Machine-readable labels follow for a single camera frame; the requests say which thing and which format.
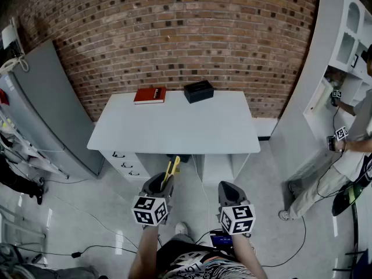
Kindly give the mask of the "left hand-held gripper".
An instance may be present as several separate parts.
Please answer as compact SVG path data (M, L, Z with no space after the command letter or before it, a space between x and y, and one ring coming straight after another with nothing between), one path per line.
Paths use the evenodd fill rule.
M162 172L151 177L144 183L140 194L134 197L131 212L137 224L152 227L166 224L171 210L174 176L169 176L163 190L165 174Z

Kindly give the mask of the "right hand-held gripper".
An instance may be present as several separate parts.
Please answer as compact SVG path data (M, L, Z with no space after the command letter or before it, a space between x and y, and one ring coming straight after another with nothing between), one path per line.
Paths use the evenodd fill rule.
M237 206L225 206L225 196L229 203L241 204L246 201L244 191L235 184L221 181L218 185L220 205L219 222L222 230L229 235L250 234L256 221L255 207L244 203Z

